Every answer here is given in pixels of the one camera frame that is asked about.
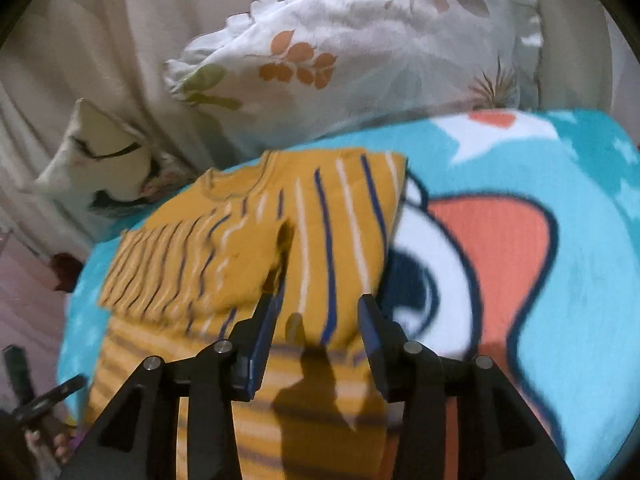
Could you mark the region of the mustard striped knit sweater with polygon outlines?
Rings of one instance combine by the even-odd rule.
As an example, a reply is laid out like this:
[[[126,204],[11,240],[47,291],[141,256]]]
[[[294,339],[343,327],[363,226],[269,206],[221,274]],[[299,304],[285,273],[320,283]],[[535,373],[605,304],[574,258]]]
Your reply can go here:
[[[247,479],[371,479],[386,409],[358,327],[378,289],[405,156],[364,148],[268,152],[209,170],[122,233],[98,304],[108,324],[84,421],[95,422],[143,358],[195,356],[280,300],[264,380],[233,408]]]

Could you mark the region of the dark red plush toy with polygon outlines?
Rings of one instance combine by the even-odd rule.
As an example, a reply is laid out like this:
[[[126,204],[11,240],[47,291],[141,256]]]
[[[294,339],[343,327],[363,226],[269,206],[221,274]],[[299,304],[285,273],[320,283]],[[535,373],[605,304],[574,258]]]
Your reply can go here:
[[[49,268],[58,279],[55,289],[70,294],[77,285],[84,264],[68,252],[59,252],[51,257]]]

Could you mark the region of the beige curtain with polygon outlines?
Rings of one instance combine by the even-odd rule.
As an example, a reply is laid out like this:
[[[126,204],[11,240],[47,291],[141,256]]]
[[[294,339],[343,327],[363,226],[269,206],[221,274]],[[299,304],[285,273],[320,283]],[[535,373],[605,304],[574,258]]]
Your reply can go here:
[[[82,257],[106,221],[39,195],[77,100],[203,170],[274,148],[235,143],[167,92],[164,64],[256,0],[1,0],[1,224],[40,255]]]

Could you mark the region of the white floral leaf pillow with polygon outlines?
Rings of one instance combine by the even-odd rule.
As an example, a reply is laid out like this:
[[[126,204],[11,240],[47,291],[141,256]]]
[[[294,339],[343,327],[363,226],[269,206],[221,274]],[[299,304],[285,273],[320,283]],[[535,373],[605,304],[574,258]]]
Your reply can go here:
[[[166,63],[244,156],[343,131],[534,108],[538,0],[256,0]]]

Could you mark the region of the pink cabinet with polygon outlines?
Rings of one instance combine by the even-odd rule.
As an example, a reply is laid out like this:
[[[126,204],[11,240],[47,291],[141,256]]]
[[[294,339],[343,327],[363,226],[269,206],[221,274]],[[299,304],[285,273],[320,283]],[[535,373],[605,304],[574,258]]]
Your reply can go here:
[[[51,269],[11,232],[1,234],[1,345],[23,348],[38,393],[56,385],[64,292]]]

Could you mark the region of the turquoise cartoon fleece blanket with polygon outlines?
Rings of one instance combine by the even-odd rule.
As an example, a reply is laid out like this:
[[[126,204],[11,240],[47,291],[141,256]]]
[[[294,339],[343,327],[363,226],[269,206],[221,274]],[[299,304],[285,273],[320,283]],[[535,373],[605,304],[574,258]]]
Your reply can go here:
[[[625,131],[593,110],[490,110],[262,155],[342,148],[407,161],[382,278],[366,294],[384,318],[443,358],[494,360],[569,479],[616,477],[639,447],[639,152]],[[98,304],[103,282],[122,233],[167,202],[99,245],[74,293],[58,372],[89,379],[73,409],[82,440],[93,425],[84,415],[108,324]],[[404,407],[383,399],[369,370],[387,422],[371,479],[396,479]],[[182,399],[174,479],[191,479],[187,414]],[[457,403],[448,400],[443,479],[460,479],[457,469]]]

